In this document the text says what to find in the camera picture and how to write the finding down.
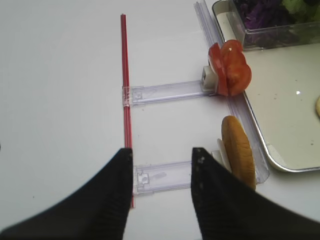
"plastic container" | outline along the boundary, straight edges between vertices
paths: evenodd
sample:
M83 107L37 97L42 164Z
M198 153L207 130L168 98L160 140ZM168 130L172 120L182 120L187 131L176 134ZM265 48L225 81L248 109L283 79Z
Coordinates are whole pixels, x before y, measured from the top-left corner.
M251 30L245 27L234 0L227 1L228 20L245 51L320 43L320 21Z

